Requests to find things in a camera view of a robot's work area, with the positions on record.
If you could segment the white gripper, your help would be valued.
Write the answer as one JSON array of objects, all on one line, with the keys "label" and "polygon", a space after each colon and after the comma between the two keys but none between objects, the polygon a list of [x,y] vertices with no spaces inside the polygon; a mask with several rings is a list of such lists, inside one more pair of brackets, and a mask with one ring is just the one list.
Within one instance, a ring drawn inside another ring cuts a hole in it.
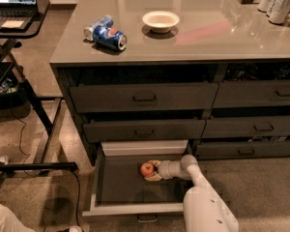
[{"label": "white gripper", "polygon": [[152,175],[145,177],[145,180],[148,182],[157,182],[160,181],[161,178],[168,180],[183,177],[183,169],[178,160],[149,160],[148,162],[158,168],[158,173],[155,172]]}]

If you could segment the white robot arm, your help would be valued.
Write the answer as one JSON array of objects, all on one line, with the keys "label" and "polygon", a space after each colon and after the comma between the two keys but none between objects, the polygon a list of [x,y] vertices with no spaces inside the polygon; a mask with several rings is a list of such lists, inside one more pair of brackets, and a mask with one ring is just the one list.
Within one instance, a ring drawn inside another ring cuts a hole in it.
[{"label": "white robot arm", "polygon": [[149,160],[140,173],[149,182],[180,178],[191,180],[183,199],[187,232],[239,232],[239,222],[203,175],[196,158],[184,155],[180,160]]}]

